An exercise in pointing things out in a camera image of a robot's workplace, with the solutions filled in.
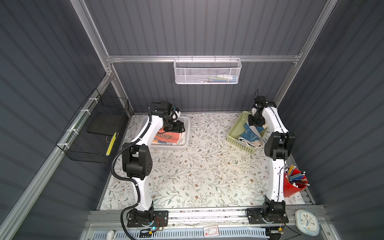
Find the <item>pink towel with teal border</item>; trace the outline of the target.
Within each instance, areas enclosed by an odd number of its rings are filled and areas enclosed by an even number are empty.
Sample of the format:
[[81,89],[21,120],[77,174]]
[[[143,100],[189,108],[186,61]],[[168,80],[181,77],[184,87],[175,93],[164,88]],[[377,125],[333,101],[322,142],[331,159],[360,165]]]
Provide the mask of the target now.
[[179,144],[182,139],[183,133],[166,132],[164,128],[161,128],[156,134],[153,144]]

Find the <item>white plastic laundry basket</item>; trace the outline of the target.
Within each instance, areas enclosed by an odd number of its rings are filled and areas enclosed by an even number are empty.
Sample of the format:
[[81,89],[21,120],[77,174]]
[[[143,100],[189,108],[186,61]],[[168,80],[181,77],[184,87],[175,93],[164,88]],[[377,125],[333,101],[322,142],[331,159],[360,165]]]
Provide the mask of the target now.
[[191,133],[191,123],[190,118],[187,116],[180,116],[178,118],[181,122],[184,123],[185,132],[181,133],[181,139],[176,144],[168,143],[152,143],[150,149],[159,149],[159,150],[182,150],[188,146],[190,133]]

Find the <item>blue white towel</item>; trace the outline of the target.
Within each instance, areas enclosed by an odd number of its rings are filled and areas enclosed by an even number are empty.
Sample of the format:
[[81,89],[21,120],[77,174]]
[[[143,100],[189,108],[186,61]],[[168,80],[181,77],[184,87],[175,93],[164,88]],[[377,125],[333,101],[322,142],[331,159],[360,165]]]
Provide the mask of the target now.
[[242,133],[238,140],[252,148],[263,147],[266,143],[264,135],[267,132],[268,125],[264,124],[262,126],[250,126],[248,122],[244,124],[245,131]]

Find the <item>green plastic towel basket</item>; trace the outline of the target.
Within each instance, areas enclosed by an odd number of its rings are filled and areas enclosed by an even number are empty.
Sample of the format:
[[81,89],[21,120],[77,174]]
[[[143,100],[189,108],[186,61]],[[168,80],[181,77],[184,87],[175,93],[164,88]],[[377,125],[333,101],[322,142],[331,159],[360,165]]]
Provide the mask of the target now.
[[251,115],[251,112],[248,112],[248,111],[243,111],[240,114],[240,116],[237,118],[234,125],[231,127],[231,129],[229,130],[229,132],[227,134],[227,141],[229,143],[231,143],[232,145],[238,147],[242,151],[253,154],[257,149],[262,149],[264,146],[260,147],[260,148],[252,148],[252,147],[249,147],[249,146],[241,143],[238,140],[238,137],[242,133],[244,133],[244,131],[245,131],[244,124],[246,122],[248,122],[248,116],[249,115]]

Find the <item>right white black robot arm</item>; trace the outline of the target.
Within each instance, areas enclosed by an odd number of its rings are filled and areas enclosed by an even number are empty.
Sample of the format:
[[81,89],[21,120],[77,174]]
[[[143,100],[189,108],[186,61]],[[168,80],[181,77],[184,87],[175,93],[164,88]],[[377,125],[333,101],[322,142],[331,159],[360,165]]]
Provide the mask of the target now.
[[264,153],[269,160],[269,183],[261,214],[264,222],[272,224],[283,219],[286,214],[284,196],[285,167],[291,155],[295,135],[284,126],[275,102],[264,96],[254,99],[250,125],[261,127],[267,124],[271,135],[264,145]]

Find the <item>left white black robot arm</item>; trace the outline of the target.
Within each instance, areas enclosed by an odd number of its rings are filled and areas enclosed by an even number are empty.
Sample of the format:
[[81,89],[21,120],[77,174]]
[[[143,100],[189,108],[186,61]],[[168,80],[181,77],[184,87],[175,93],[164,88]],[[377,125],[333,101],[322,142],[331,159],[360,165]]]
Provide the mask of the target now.
[[148,107],[148,120],[139,134],[130,143],[124,143],[112,162],[114,178],[131,182],[135,188],[136,204],[128,207],[134,216],[152,222],[153,200],[149,193],[147,177],[153,167],[150,146],[160,130],[166,133],[185,132],[184,123],[178,120],[180,110],[170,102],[152,102]]

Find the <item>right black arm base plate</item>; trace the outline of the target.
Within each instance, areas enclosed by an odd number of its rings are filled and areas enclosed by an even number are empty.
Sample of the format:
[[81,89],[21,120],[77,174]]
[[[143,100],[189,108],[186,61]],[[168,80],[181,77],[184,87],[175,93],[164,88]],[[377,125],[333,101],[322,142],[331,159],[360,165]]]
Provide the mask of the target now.
[[287,224],[289,219],[286,214],[265,214],[262,208],[248,208],[245,210],[249,224]]

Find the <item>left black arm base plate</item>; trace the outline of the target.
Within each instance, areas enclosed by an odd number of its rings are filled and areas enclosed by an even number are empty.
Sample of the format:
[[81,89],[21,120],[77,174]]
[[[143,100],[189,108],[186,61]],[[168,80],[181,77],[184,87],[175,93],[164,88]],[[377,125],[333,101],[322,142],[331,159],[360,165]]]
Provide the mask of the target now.
[[167,227],[169,219],[168,211],[137,211],[128,213],[128,228]]

